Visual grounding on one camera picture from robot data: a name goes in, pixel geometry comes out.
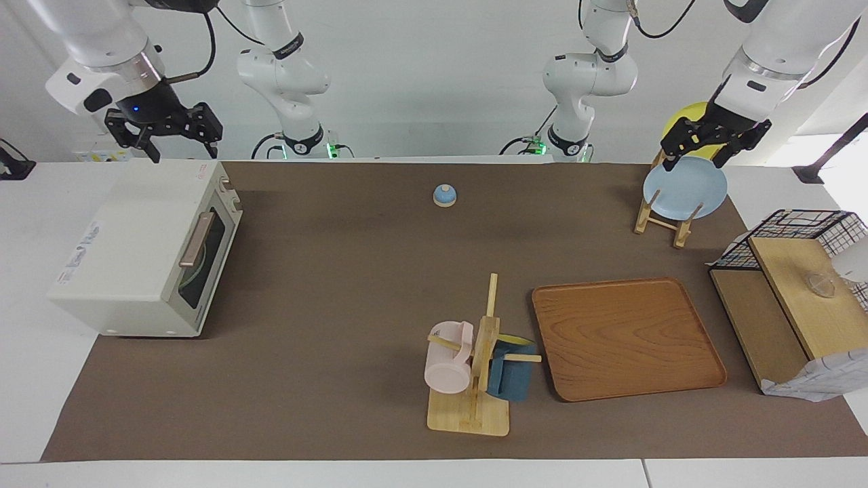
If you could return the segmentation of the wooden mug tree stand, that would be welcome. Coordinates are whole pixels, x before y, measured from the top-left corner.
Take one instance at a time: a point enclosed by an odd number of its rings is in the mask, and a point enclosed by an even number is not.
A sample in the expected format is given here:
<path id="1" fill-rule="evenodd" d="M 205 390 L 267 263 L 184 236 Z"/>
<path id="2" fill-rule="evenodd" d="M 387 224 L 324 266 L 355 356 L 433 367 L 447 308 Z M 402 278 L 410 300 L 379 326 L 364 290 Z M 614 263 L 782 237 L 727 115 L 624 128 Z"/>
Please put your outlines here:
<path id="1" fill-rule="evenodd" d="M 426 424 L 428 429 L 487 436 L 509 434 L 509 401 L 486 392 L 492 352 L 501 333 L 501 321 L 495 315 L 497 274 L 491 274 L 488 285 L 486 312 L 479 324 L 473 325 L 471 353 L 471 383 L 458 394 L 443 394 L 430 389 Z M 508 353 L 506 359 L 540 363 L 536 354 Z"/>

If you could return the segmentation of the white and yellow box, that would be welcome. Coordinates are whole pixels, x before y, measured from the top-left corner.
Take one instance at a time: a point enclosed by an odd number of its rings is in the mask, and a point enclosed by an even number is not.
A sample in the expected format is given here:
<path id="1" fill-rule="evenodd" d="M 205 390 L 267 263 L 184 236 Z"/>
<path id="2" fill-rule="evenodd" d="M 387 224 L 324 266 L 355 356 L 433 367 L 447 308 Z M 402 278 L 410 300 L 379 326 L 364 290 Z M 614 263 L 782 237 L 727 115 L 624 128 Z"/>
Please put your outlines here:
<path id="1" fill-rule="evenodd" d="M 128 148 L 96 147 L 74 149 L 75 158 L 81 163 L 122 163 L 133 157 Z"/>

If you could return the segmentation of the pink mug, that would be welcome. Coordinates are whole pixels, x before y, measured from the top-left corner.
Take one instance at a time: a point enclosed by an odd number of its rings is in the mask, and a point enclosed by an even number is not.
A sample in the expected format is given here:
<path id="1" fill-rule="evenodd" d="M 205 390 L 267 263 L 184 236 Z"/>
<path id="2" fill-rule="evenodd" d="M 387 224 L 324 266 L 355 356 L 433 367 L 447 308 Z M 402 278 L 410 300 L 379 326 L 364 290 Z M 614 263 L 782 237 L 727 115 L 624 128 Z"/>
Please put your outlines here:
<path id="1" fill-rule="evenodd" d="M 471 383 L 473 325 L 444 321 L 432 327 L 424 377 L 430 389 L 443 394 L 464 392 Z"/>

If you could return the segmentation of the wooden plate rack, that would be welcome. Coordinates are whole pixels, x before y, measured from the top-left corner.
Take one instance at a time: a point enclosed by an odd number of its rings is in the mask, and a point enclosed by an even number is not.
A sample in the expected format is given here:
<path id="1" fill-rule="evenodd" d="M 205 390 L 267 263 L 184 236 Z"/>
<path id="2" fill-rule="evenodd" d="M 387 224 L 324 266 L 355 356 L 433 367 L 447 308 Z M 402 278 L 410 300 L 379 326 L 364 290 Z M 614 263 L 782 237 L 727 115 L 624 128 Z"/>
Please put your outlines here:
<path id="1" fill-rule="evenodd" d="M 657 165 L 663 164 L 663 161 L 663 153 L 660 152 L 660 154 L 655 157 L 651 169 L 654 169 Z M 687 220 L 671 220 L 654 213 L 651 204 L 643 198 L 642 185 L 642 201 L 641 204 L 639 204 L 639 211 L 636 216 L 635 224 L 633 225 L 633 232 L 635 234 L 644 234 L 649 225 L 662 226 L 663 228 L 669 229 L 673 232 L 672 246 L 675 248 L 683 248 L 686 246 L 686 241 L 688 240 L 689 235 L 691 235 L 691 225 L 693 220 L 695 220 L 695 218 L 692 216 Z"/>

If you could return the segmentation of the black clamp mount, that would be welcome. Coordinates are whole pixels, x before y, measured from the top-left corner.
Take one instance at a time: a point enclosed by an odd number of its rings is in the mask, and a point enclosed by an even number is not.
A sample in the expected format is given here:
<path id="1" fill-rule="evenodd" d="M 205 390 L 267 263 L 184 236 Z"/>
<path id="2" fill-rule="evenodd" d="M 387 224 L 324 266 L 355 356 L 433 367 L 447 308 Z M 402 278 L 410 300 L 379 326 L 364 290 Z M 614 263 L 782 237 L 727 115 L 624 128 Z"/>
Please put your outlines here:
<path id="1" fill-rule="evenodd" d="M 25 180 L 37 162 L 0 137 L 0 180 Z"/>

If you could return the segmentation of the yellow plate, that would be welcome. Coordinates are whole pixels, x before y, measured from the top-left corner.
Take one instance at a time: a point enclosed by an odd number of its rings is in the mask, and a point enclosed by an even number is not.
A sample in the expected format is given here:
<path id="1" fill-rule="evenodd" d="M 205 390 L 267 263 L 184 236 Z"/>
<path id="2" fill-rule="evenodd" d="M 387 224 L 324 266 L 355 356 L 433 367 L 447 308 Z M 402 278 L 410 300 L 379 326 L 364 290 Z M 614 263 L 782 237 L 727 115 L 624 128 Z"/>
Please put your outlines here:
<path id="1" fill-rule="evenodd" d="M 671 115 L 669 120 L 665 123 L 663 127 L 663 132 L 661 132 L 661 137 L 665 137 L 673 126 L 675 126 L 676 121 L 681 119 L 682 117 L 686 117 L 691 121 L 698 121 L 705 113 L 707 107 L 707 102 L 695 102 L 685 107 L 680 108 L 675 114 Z M 720 149 L 720 145 L 708 145 L 706 147 L 698 148 L 688 153 L 691 157 L 701 157 L 704 159 L 712 160 L 716 152 Z"/>

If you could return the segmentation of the wooden cutting board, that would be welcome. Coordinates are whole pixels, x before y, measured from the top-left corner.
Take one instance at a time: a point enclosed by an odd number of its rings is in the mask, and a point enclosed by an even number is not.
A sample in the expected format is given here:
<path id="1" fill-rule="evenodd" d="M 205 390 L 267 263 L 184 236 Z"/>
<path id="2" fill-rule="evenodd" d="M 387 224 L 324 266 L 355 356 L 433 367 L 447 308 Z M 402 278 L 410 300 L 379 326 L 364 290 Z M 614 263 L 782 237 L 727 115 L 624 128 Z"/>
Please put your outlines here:
<path id="1" fill-rule="evenodd" d="M 868 312 L 818 241 L 751 237 L 748 244 L 810 359 L 868 347 Z M 834 274 L 834 298 L 809 290 L 812 271 Z"/>

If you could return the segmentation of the brown wooden tray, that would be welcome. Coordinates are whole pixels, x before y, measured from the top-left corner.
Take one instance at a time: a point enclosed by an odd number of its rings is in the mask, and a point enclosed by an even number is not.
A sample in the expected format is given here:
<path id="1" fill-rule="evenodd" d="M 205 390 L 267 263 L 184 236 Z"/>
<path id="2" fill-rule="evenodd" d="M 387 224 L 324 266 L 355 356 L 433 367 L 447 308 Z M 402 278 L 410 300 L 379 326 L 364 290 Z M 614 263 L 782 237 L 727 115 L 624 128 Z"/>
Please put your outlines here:
<path id="1" fill-rule="evenodd" d="M 720 387 L 728 372 L 672 277 L 543 285 L 531 293 L 561 401 Z"/>

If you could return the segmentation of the dark wooden shelf board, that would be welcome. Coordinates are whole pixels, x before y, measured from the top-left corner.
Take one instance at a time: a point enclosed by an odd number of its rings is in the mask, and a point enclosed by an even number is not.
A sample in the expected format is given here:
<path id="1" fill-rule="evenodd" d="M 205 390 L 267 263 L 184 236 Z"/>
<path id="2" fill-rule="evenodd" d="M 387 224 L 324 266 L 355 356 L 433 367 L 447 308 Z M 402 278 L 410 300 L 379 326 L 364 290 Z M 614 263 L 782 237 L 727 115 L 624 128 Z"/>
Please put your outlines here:
<path id="1" fill-rule="evenodd" d="M 709 275 L 757 386 L 795 379 L 808 357 L 763 272 L 712 268 Z"/>

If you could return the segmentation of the light blue plate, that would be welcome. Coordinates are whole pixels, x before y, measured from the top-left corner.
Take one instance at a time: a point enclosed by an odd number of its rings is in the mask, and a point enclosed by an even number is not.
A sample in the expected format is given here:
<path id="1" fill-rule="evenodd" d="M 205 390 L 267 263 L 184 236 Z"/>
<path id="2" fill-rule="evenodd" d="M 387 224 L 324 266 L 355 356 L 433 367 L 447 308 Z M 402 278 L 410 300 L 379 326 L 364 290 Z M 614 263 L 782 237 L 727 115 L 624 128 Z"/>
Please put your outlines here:
<path id="1" fill-rule="evenodd" d="M 671 220 L 708 216 L 727 194 L 725 173 L 702 157 L 682 157 L 670 171 L 657 165 L 643 182 L 643 198 L 654 213 Z"/>

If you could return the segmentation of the white toaster oven body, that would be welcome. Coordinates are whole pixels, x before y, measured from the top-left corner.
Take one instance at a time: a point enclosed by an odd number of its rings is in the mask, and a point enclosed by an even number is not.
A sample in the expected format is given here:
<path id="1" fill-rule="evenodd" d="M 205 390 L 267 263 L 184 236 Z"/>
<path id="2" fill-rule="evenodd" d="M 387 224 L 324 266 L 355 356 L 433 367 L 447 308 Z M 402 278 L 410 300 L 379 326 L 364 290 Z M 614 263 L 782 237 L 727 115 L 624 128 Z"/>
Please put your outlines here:
<path id="1" fill-rule="evenodd" d="M 174 291 L 178 260 L 218 160 L 128 161 L 47 299 L 101 336 L 194 338 Z"/>

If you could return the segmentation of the oven door with bronze handle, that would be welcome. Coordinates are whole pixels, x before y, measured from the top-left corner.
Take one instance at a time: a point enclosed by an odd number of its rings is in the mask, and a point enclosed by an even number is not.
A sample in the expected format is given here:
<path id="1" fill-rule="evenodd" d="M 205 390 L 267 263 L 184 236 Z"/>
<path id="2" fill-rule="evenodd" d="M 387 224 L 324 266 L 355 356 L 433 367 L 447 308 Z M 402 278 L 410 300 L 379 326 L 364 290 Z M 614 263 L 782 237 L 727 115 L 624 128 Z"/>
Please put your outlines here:
<path id="1" fill-rule="evenodd" d="M 211 188 L 205 192 L 201 209 L 195 214 L 189 238 L 178 260 L 180 277 L 174 291 L 180 300 L 180 311 L 192 313 L 192 331 L 183 333 L 183 336 L 197 337 L 201 334 L 209 306 L 220 280 L 221 272 L 227 258 L 229 258 L 229 252 L 242 215 L 243 206 L 241 198 L 239 198 L 235 190 L 235 185 L 233 185 L 227 175 L 216 176 Z M 225 232 L 207 281 L 201 288 L 195 291 L 182 291 L 180 293 L 178 285 L 180 280 L 182 280 L 185 268 L 192 268 L 199 248 L 205 241 L 205 238 L 208 237 L 209 231 L 214 227 Z"/>

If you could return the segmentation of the dark blue mug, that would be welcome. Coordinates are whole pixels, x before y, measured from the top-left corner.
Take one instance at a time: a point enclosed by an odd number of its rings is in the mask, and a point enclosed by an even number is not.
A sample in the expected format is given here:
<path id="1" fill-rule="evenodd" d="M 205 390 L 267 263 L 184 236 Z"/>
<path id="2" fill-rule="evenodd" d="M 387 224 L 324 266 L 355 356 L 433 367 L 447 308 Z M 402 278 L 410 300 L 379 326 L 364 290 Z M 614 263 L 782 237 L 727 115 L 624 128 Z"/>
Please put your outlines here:
<path id="1" fill-rule="evenodd" d="M 529 392 L 532 365 L 527 361 L 506 359 L 508 353 L 536 354 L 537 346 L 532 340 L 500 333 L 492 352 L 486 392 L 504 401 L 524 401 Z"/>

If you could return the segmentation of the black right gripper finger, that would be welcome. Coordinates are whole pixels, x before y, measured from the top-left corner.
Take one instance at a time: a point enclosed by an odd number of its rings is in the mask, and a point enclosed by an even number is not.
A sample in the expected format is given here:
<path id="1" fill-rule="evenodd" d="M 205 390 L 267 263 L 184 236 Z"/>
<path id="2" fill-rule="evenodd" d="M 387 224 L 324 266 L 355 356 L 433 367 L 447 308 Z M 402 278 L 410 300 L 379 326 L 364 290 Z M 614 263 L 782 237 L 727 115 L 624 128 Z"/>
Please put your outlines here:
<path id="1" fill-rule="evenodd" d="M 223 136 L 223 126 L 207 102 L 196 103 L 184 113 L 183 136 L 204 145 L 211 159 L 217 159 L 218 142 Z"/>
<path id="2" fill-rule="evenodd" d="M 152 163 L 160 163 L 161 153 L 151 141 L 155 135 L 154 124 L 130 121 L 120 109 L 109 109 L 105 114 L 105 125 L 120 147 L 137 149 Z"/>

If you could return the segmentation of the white checked cloth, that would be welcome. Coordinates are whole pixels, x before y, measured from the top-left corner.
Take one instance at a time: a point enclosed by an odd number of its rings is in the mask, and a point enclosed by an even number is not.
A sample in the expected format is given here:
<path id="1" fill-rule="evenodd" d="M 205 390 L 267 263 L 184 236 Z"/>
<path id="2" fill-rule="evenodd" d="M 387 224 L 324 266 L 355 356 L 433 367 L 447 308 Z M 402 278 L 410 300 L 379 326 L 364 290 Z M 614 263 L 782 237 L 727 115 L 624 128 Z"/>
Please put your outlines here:
<path id="1" fill-rule="evenodd" d="M 763 394 L 821 402 L 868 387 L 868 347 L 833 353 L 806 363 L 785 382 L 762 379 Z"/>

